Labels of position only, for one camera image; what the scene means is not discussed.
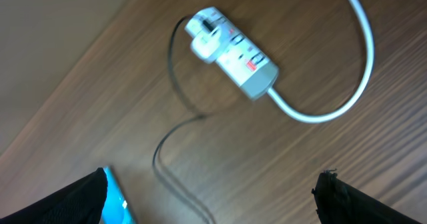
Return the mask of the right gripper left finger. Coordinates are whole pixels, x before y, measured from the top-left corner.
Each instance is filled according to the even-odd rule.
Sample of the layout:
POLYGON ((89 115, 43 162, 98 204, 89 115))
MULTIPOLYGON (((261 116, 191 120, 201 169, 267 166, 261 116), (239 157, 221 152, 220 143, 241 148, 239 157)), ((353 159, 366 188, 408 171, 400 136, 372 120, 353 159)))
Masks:
POLYGON ((1 224, 99 224, 107 197, 107 177, 96 171, 49 196, 1 218, 1 224))

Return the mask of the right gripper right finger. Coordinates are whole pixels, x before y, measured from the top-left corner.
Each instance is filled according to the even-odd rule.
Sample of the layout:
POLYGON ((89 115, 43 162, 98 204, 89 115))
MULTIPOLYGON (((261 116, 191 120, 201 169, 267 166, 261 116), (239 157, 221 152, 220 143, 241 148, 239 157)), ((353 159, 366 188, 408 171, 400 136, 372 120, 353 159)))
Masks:
POLYGON ((334 170, 320 173, 312 189, 321 224, 420 224, 337 176, 334 170))

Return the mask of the cyan screen smartphone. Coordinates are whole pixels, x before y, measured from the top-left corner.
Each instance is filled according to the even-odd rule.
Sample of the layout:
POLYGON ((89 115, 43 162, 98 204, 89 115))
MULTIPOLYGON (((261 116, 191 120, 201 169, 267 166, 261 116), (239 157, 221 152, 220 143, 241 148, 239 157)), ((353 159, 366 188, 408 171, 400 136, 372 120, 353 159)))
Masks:
POLYGON ((130 206, 123 194, 118 178, 111 167, 104 167, 107 177, 107 197, 101 213, 104 224, 136 224, 130 206))

